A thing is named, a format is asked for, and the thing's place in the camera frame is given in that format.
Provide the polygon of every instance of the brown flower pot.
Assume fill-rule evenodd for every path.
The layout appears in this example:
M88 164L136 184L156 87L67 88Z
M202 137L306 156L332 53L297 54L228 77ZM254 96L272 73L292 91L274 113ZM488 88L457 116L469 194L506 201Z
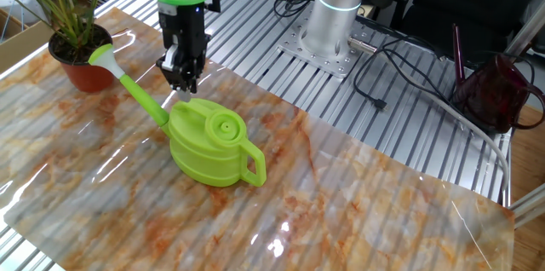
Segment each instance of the brown flower pot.
M100 29L106 33L108 39L101 40L100 45L112 43L112 37L101 26L95 25L95 29ZM62 68L65 70L66 75L72 82L72 84L80 91L87 93L100 92L108 88L113 82L113 75L110 71L100 66L91 66L87 61L69 61L66 58L59 57L54 52L55 42L59 42L60 38L54 34L49 40L49 53L55 58Z

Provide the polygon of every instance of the watering can lid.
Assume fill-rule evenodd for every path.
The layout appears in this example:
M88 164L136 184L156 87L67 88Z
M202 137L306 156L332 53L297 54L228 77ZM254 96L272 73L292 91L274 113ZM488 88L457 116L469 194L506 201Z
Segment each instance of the watering can lid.
M246 136L246 124L238 114L202 99L177 102L170 113L169 130L174 140L219 151L239 144Z

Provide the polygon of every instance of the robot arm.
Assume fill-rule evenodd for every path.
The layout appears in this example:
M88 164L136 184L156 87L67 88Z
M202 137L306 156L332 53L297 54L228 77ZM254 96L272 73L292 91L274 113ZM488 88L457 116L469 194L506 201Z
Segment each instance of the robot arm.
M181 100L197 93L197 79L206 62L209 36L204 32L205 0L158 0L165 55L157 66Z

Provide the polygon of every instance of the plastic sheet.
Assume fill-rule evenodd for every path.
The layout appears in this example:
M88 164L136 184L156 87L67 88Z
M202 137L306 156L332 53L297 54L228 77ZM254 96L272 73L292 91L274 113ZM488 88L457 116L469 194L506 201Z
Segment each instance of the plastic sheet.
M114 32L119 65L172 107L175 93L153 67L159 33L118 10L99 24ZM510 270L512 212L225 67L205 71L195 97L246 121L266 156L263 187L185 176L119 83L77 92L44 54L0 82L4 221L68 270Z

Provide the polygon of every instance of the watering can handle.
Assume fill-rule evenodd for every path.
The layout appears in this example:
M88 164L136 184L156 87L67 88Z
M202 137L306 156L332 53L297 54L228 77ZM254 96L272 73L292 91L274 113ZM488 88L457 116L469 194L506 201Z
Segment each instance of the watering can handle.
M263 155L263 152L248 139L243 139L240 142L240 147L247 152L255 162L255 174L248 170L248 168L243 167L241 172L242 180L256 187L263 186L265 180L267 179L267 172L265 171L265 156Z
M539 120L539 122L537 122L537 123L535 123L533 125L521 125L519 123L514 123L514 124L511 125L514 128L519 129L519 130L531 130L531 129L537 127L539 124L543 123L543 121L545 121L545 95L543 94L543 92L541 90L539 90L534 85L528 86L525 89L528 92L535 95L537 97L537 99L542 103L543 114L542 114L542 118Z

